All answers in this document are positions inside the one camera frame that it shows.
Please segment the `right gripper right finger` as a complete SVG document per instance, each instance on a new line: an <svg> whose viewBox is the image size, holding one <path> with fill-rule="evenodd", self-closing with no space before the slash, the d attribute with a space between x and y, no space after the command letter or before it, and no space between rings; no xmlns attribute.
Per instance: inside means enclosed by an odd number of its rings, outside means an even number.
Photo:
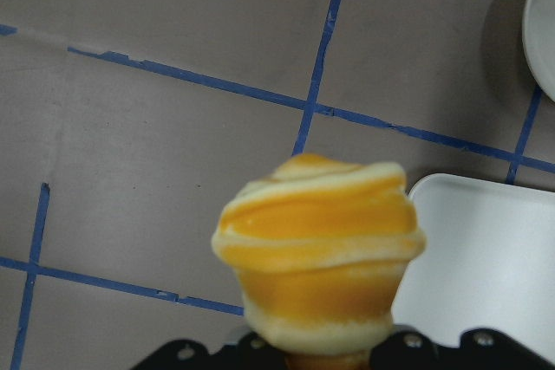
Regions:
<svg viewBox="0 0 555 370"><path fill-rule="evenodd" d="M369 354L371 369L553 369L554 364L511 336L493 328L471 328L460 334L458 345L434 342L407 325Z"/></svg>

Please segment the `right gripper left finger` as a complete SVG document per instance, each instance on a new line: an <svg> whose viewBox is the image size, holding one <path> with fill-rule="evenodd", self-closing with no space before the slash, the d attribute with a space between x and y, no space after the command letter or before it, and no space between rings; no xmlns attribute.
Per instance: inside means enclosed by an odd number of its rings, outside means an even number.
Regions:
<svg viewBox="0 0 555 370"><path fill-rule="evenodd" d="M255 332L249 332L236 341L225 343L213 354L204 344L194 340L170 341L132 367L136 370L271 370L285 368L284 353L274 348Z"/></svg>

